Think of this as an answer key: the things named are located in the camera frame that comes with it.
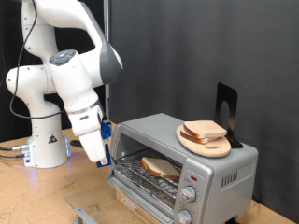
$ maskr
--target silver toaster oven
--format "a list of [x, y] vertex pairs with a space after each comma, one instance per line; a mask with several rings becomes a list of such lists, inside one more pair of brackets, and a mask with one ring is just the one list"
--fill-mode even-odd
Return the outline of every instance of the silver toaster oven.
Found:
[[[251, 203], [257, 150], [244, 144], [226, 157], [199, 156], [177, 139], [182, 123], [158, 114], [117, 125], [108, 181], [161, 223], [222, 224], [242, 217]], [[150, 175], [142, 157], [169, 160], [180, 179]]]

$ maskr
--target cable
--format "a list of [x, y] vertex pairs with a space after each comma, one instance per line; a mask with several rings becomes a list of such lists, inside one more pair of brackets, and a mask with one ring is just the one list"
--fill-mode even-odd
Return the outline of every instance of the cable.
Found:
[[1, 82], [0, 82], [0, 87], [2, 86], [4, 76], [5, 76], [5, 72], [7, 70], [6, 69], [6, 60], [5, 60], [5, 57], [4, 57], [3, 38], [1, 38], [1, 37], [0, 37], [0, 42], [1, 42], [1, 48], [0, 49], [1, 49], [2, 59], [3, 59], [3, 75], [2, 75], [2, 78], [1, 78]]
[[9, 147], [0, 147], [0, 150], [2, 150], [2, 151], [12, 151], [12, 148], [9, 148]]
[[7, 156], [0, 155], [0, 157], [2, 157], [2, 158], [9, 158], [9, 159], [18, 159], [18, 158], [24, 158], [25, 155], [24, 154], [19, 154], [19, 155], [13, 156], [13, 157], [7, 157]]
[[36, 26], [37, 11], [36, 11], [36, 3], [35, 3], [35, 0], [32, 0], [32, 3], [33, 3], [34, 8], [35, 8], [36, 17], [35, 17], [35, 21], [34, 21], [34, 23], [32, 24], [32, 27], [31, 27], [31, 29], [30, 29], [28, 35], [27, 35], [26, 38], [25, 38], [25, 41], [24, 41], [23, 45], [21, 46], [21, 52], [20, 52], [20, 56], [19, 56], [19, 60], [18, 60], [18, 70], [17, 70], [17, 79], [16, 79], [16, 90], [15, 90], [15, 92], [14, 92], [13, 95], [12, 95], [12, 98], [11, 98], [11, 101], [10, 101], [10, 106], [9, 106], [9, 108], [10, 108], [10, 112], [11, 112], [13, 115], [15, 115], [15, 116], [17, 116], [17, 117], [19, 117], [19, 118], [22, 118], [22, 119], [46, 119], [46, 118], [53, 117], [53, 116], [55, 116], [55, 115], [62, 114], [62, 113], [64, 113], [64, 110], [63, 110], [63, 111], [60, 111], [60, 112], [58, 112], [58, 113], [55, 113], [55, 114], [51, 114], [51, 115], [44, 116], [44, 117], [26, 117], [26, 116], [17, 114], [17, 113], [14, 112], [13, 109], [12, 109], [12, 104], [13, 104], [13, 101], [14, 101], [14, 99], [15, 99], [15, 97], [16, 97], [16, 94], [17, 94], [17, 91], [18, 91], [19, 69], [20, 69], [20, 62], [21, 62], [22, 52], [23, 52], [23, 50], [24, 50], [24, 48], [25, 48], [25, 44], [26, 44], [26, 42], [27, 42], [27, 40], [28, 40], [28, 37], [30, 36], [31, 32], [33, 31], [34, 27]]

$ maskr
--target robot label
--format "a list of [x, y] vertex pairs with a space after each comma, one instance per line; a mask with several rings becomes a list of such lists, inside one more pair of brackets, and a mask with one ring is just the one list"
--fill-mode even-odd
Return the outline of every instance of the robot label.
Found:
[[49, 139], [49, 142], [48, 144], [50, 143], [54, 143], [54, 142], [57, 142], [57, 138], [55, 138], [54, 134], [50, 136], [50, 139]]

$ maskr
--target toast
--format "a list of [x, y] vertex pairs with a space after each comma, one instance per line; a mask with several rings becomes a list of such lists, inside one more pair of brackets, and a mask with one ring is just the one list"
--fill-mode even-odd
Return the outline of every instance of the toast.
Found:
[[184, 130], [196, 138], [223, 137], [226, 130], [212, 120], [197, 120], [184, 122]]
[[143, 157], [141, 160], [142, 169], [151, 175], [167, 179], [179, 179], [180, 172], [167, 160]]
[[180, 125], [179, 127], [179, 131], [180, 131], [180, 136], [182, 136], [183, 138], [186, 138], [190, 141], [193, 141], [194, 143], [200, 143], [200, 144], [206, 144], [210, 141], [213, 141], [215, 139], [217, 139], [218, 137], [209, 137], [209, 138], [196, 138], [193, 137], [191, 135], [189, 135], [185, 130], [183, 125]]

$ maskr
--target toaster oven control panel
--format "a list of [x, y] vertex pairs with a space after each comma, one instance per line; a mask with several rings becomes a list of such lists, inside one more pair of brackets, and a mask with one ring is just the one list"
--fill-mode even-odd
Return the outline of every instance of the toaster oven control panel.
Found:
[[[200, 211], [201, 207], [201, 199], [203, 195], [202, 189], [204, 184], [205, 179], [202, 176], [191, 170], [186, 170], [183, 179], [183, 187], [179, 191], [178, 196], [179, 207], [178, 214], [176, 216], [177, 223], [193, 224], [193, 221], [196, 220], [196, 216], [199, 215], [198, 211]], [[182, 219], [185, 219], [187, 215], [190, 215], [190, 218], [188, 218], [188, 222], [185, 222]]]

